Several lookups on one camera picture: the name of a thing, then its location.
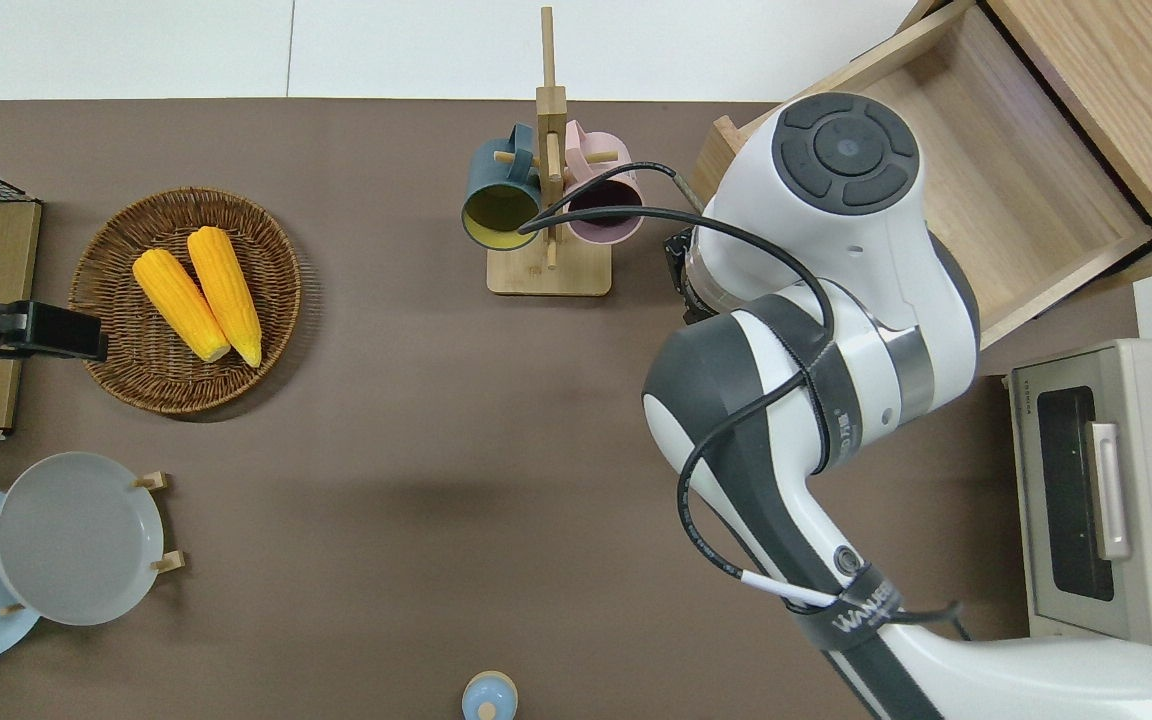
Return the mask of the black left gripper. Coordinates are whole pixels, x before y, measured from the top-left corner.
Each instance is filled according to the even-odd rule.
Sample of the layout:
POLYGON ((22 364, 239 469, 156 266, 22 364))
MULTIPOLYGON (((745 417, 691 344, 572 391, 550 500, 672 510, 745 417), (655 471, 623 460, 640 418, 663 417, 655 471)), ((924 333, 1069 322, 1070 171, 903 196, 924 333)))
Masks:
POLYGON ((97 316, 18 300, 0 304, 0 359, 46 356, 103 363, 108 336, 97 316))

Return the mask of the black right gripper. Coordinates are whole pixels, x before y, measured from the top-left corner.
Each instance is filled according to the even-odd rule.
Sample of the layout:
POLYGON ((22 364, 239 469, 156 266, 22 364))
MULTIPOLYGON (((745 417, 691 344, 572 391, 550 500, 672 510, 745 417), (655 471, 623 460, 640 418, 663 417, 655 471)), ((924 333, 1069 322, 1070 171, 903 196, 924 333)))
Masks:
POLYGON ((687 278, 685 260, 689 258, 689 251, 692 247, 692 233, 694 228, 685 228, 664 240, 664 255, 666 255, 670 282, 681 300, 684 301, 685 324, 703 323, 713 316, 712 306, 700 300, 687 278))

